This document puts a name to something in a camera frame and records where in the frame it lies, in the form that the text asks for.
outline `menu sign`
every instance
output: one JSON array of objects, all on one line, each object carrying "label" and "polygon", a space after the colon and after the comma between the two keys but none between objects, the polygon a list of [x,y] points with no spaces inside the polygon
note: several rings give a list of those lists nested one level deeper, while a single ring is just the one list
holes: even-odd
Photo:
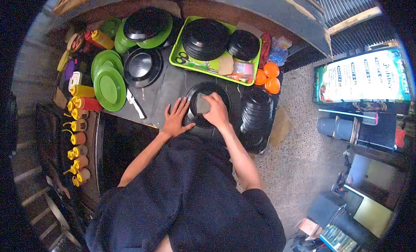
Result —
[{"label": "menu sign", "polygon": [[397,48],[369,52],[315,68],[316,102],[410,100]]}]

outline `hand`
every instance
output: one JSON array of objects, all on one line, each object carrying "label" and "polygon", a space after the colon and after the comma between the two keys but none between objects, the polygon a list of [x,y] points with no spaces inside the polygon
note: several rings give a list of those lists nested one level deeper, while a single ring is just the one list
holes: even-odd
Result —
[{"label": "hand", "polygon": [[206,114],[203,114],[205,119],[220,131],[226,128],[230,124],[230,121],[228,120],[226,104],[224,104],[224,101],[220,95],[213,92],[211,95],[203,96],[202,98],[208,101],[211,105],[210,111]]},{"label": "hand", "polygon": [[192,123],[182,126],[182,120],[189,108],[189,101],[186,101],[186,98],[181,100],[182,98],[178,98],[171,114],[169,114],[170,104],[165,109],[165,125],[160,134],[164,134],[167,138],[178,136],[196,125]]}]

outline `orange bowl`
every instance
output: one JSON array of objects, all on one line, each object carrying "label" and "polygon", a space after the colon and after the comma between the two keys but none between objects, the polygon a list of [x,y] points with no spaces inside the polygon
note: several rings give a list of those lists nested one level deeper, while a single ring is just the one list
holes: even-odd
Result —
[{"label": "orange bowl", "polygon": [[274,62],[267,62],[263,70],[268,78],[277,78],[280,74],[279,67]]},{"label": "orange bowl", "polygon": [[278,78],[268,78],[264,88],[271,94],[277,94],[280,91],[280,81]]},{"label": "orange bowl", "polygon": [[257,73],[256,73],[256,80],[254,81],[254,84],[256,85],[263,85],[264,83],[266,83],[267,77],[266,74],[264,73],[263,70],[261,69],[257,69]]}]

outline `right hand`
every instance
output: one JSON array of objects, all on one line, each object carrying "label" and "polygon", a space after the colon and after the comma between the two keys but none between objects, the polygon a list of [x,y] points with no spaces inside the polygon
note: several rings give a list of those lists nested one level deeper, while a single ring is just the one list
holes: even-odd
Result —
[{"label": "right hand", "polygon": [[202,96],[202,98],[208,101],[211,105],[210,111],[203,114],[204,118],[218,128],[218,130],[226,128],[230,124],[230,121],[228,120],[226,104],[224,104],[220,95],[213,92],[211,95]]}]

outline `terrazzo floor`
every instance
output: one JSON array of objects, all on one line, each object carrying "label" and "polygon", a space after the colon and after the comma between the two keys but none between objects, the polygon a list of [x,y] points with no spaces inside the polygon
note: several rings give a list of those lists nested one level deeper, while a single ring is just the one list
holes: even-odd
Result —
[{"label": "terrazzo floor", "polygon": [[278,212],[286,238],[307,213],[320,192],[329,191],[338,173],[344,170],[347,142],[318,133],[322,112],[312,101],[314,67],[324,61],[287,72],[279,98],[293,128],[279,144],[269,145],[255,162],[265,184],[265,192]]}]

